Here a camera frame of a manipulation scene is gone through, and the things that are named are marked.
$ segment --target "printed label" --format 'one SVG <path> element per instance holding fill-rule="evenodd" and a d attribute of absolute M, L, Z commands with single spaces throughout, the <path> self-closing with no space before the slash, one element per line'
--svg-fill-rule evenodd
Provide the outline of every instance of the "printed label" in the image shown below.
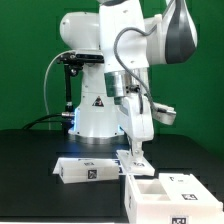
<path fill-rule="evenodd" d="M 171 217 L 171 224 L 188 224 L 188 217 Z"/>
<path fill-rule="evenodd" d="M 90 162 L 90 163 L 84 163 L 86 166 L 93 166 L 94 163 Z"/>

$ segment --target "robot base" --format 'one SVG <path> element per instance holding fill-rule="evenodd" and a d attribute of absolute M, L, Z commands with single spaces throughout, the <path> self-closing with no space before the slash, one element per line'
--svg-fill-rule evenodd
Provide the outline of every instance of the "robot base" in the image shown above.
<path fill-rule="evenodd" d="M 117 150 L 117 157 L 127 173 L 154 176 L 155 169 L 144 157 L 141 162 L 137 162 L 127 150 Z"/>
<path fill-rule="evenodd" d="M 76 134 L 69 134 L 69 140 L 81 142 L 85 144 L 93 144 L 93 145 L 103 145 L 103 144 L 128 144 L 126 135 L 118 135 L 110 138 L 93 138 L 93 137 L 83 137 Z"/>

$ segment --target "cable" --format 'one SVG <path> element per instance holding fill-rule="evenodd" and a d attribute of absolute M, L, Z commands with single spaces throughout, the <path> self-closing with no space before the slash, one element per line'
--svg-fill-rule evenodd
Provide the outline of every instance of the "cable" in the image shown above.
<path fill-rule="evenodd" d="M 138 91 L 138 98 L 139 98 L 139 113 L 143 114 L 143 99 L 142 99 L 142 92 L 140 88 L 137 90 Z"/>
<path fill-rule="evenodd" d="M 114 42 L 114 55 L 115 55 L 115 58 L 117 59 L 117 61 L 119 62 L 119 64 L 126 70 L 126 72 L 131 75 L 132 77 L 134 77 L 142 86 L 143 88 L 145 89 L 146 93 L 147 93 L 147 97 L 148 97 L 148 100 L 149 100 L 149 103 L 151 105 L 151 108 L 152 110 L 154 111 L 158 111 L 158 108 L 155 106 L 155 104 L 153 103 L 153 99 L 152 99 L 152 96 L 151 96 L 151 93 L 150 93 L 150 89 L 147 87 L 147 85 L 142 81 L 141 78 L 139 78 L 137 75 L 135 75 L 125 64 L 124 62 L 121 60 L 119 54 L 118 54 L 118 42 L 121 38 L 121 36 L 126 33 L 127 31 L 135 31 L 135 32 L 138 32 L 140 34 L 142 34 L 143 36 L 149 36 L 151 35 L 155 30 L 157 29 L 157 26 L 154 25 L 152 27 L 152 29 L 146 33 L 136 27 L 128 27 L 128 28 L 125 28 L 123 30 L 121 30 L 121 32 L 117 35 L 116 39 L 115 39 L 115 42 Z"/>
<path fill-rule="evenodd" d="M 33 125 L 37 124 L 37 123 L 41 123 L 43 122 L 44 120 L 46 119 L 49 119 L 49 118 L 52 118 L 52 117 L 61 117 L 61 114 L 60 113 L 56 113 L 56 114 L 50 114 L 50 115 L 47 115 L 47 116 L 44 116 L 44 117 L 41 117 L 29 124 L 26 124 L 25 126 L 22 127 L 23 130 L 28 130 L 30 129 Z"/>
<path fill-rule="evenodd" d="M 50 114 L 50 112 L 49 112 L 49 108 L 48 108 L 48 102 L 47 102 L 47 79 L 48 79 L 48 76 L 49 76 L 49 72 L 50 72 L 50 69 L 51 69 L 51 67 L 52 67 L 52 64 L 56 61 L 56 59 L 58 58 L 58 57 L 60 57 L 61 55 L 63 55 L 63 54 L 65 54 L 65 53 L 72 53 L 72 52 L 74 52 L 74 50 L 69 50 L 69 51 L 65 51 L 65 52 L 62 52 L 62 53 L 60 53 L 60 54 L 58 54 L 52 61 L 51 61 L 51 63 L 48 65 L 48 68 L 47 68 L 47 70 L 46 70 L 46 73 L 45 73 L 45 77 L 44 77 L 44 86 L 43 86 L 43 89 L 44 89 L 44 105 L 45 105 L 45 110 L 46 110 L 46 112 L 47 112 L 47 115 L 49 115 Z"/>

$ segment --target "black cable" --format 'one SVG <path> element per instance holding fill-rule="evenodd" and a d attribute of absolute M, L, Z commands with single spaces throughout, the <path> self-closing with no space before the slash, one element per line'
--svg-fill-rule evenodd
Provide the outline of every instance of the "black cable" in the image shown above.
<path fill-rule="evenodd" d="M 37 123 L 41 123 L 42 121 L 46 120 L 46 119 L 49 119 L 49 118 L 53 118 L 53 117 L 61 117 L 61 114 L 60 113 L 56 113 L 56 114 L 49 114 L 49 115 L 46 115 L 44 117 L 41 117 L 29 124 L 26 124 L 25 126 L 22 127 L 23 130 L 28 130 L 30 129 L 32 126 L 34 126 L 35 124 Z"/>
<path fill-rule="evenodd" d="M 137 89 L 138 91 L 138 98 L 139 98 L 139 113 L 143 114 L 143 99 L 142 99 L 142 92 L 140 88 Z"/>

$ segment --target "qr code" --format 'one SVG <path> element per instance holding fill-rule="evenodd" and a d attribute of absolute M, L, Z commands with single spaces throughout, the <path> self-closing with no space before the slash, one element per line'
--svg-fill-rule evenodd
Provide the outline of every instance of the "qr code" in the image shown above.
<path fill-rule="evenodd" d="M 97 179 L 97 170 L 88 170 L 88 180 Z"/>

